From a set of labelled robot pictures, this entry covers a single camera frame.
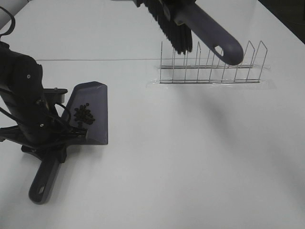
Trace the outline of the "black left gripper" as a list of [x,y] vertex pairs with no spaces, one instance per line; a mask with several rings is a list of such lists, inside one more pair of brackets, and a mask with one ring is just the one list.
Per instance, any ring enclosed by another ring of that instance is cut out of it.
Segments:
[[21,151],[44,160],[54,155],[60,163],[67,157],[67,146],[86,140],[88,129],[70,125],[71,111],[63,104],[48,103],[45,95],[17,97],[2,95],[8,111],[0,112],[16,122],[0,129],[0,141],[21,145]]

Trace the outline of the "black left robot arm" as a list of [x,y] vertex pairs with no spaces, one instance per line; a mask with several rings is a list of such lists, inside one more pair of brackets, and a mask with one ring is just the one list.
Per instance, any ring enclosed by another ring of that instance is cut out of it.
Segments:
[[62,102],[67,90],[43,88],[42,74],[42,65],[32,57],[0,43],[0,96],[8,108],[0,111],[16,122],[1,128],[0,140],[20,144],[40,159],[54,154],[63,163],[67,146],[85,131],[69,124],[71,111]]

